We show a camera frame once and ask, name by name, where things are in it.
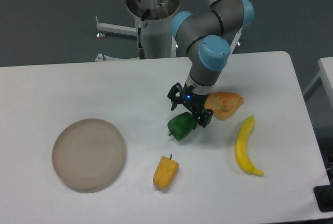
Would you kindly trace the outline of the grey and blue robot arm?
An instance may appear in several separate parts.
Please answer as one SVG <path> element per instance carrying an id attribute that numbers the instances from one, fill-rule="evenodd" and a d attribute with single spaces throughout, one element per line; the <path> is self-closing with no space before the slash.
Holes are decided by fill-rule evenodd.
<path id="1" fill-rule="evenodd" d="M 254 19 L 249 0 L 209 0 L 210 10 L 201 16 L 179 11 L 180 0 L 126 0 L 135 18 L 138 57 L 164 58 L 171 54 L 172 41 L 190 59 L 192 66 L 184 85 L 175 84 L 168 93 L 176 108 L 182 104 L 206 127 L 213 111 L 205 102 L 232 49 L 223 36 L 241 31 Z"/>

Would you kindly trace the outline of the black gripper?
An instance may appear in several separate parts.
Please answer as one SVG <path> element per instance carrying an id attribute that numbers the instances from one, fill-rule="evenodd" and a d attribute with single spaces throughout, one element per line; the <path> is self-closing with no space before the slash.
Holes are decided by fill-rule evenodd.
<path id="1" fill-rule="evenodd" d="M 192 84 L 174 84 L 168 92 L 167 98 L 171 101 L 171 111 L 175 110 L 179 104 L 183 104 L 193 115 L 197 125 L 205 128 L 210 124 L 213 117 L 213 110 L 206 109 L 205 103 L 210 93 L 197 92 Z"/>

